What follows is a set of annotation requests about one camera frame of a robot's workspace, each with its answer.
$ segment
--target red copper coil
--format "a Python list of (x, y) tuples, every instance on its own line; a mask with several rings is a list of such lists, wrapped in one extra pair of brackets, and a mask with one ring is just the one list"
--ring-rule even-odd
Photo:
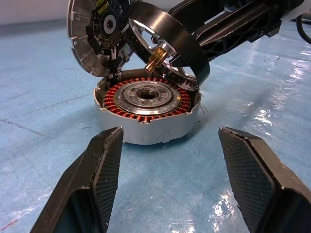
[[(173, 111), (171, 111), (169, 113), (165, 113), (162, 115), (141, 116), (141, 115), (135, 115), (132, 113), (128, 113), (125, 110), (119, 108), (115, 104), (113, 98), (114, 98), (114, 95), (116, 94), (116, 92), (119, 90), (119, 88), (121, 88), (122, 86), (124, 86), (125, 84), (128, 84), (128, 83), (133, 83), (133, 82), (138, 82), (138, 81), (151, 81), (151, 80), (153, 80), (155, 82), (166, 83), (166, 84), (172, 86), (173, 88), (175, 88), (179, 92), (180, 97), (181, 97), (181, 102), (176, 109), (174, 109)], [(153, 78), (152, 79), (152, 78), (142, 77), (142, 78), (135, 78), (135, 79), (126, 80), (126, 81), (120, 82), (120, 83), (114, 85), (113, 87), (111, 87), (106, 92), (106, 95), (104, 97), (104, 105), (109, 111), (111, 111), (117, 115), (120, 115), (123, 117), (128, 117), (131, 119), (137, 119), (139, 122), (145, 121), (145, 122), (150, 123), (150, 121), (154, 120), (154, 119), (169, 117), (169, 116), (175, 116), (175, 115), (183, 114), (183, 113), (187, 112), (190, 108), (190, 96), (189, 96), (189, 93), (187, 91), (177, 87), (176, 85), (174, 85), (173, 83), (171, 83), (165, 79), (161, 79), (161, 78), (160, 79), (159, 78)]]

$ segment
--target aluminum hub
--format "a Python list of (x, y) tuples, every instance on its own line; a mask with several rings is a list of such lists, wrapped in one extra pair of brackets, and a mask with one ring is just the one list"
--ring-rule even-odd
[(155, 81), (126, 84), (116, 92), (114, 99), (123, 110), (145, 116), (170, 112), (181, 101), (175, 88)]

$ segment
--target white wall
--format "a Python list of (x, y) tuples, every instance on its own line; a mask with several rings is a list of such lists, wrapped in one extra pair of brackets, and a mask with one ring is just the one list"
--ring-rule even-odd
[[(182, 0), (145, 0), (170, 9)], [(0, 25), (66, 18), (68, 0), (0, 0)]]

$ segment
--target black cable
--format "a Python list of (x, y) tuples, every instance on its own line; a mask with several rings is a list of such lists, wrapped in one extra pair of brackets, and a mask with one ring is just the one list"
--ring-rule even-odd
[(303, 30), (302, 20), (301, 19), (302, 19), (301, 16), (298, 16), (296, 18), (297, 31), (298, 31), (299, 35), (301, 36), (301, 38), (304, 39), (304, 41), (306, 41), (307, 43), (311, 44), (311, 38)]

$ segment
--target blue table surface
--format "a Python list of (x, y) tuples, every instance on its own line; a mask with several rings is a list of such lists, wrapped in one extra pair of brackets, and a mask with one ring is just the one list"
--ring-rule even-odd
[[(311, 33), (311, 27), (304, 25)], [(98, 78), (70, 51), (66, 22), (0, 27), (0, 231), (31, 230), (64, 170), (101, 131)], [(246, 233), (218, 128), (263, 137), (311, 188), (311, 46), (284, 23), (211, 62), (187, 136), (124, 144), (110, 233)], [(142, 68), (135, 55), (124, 69)]]

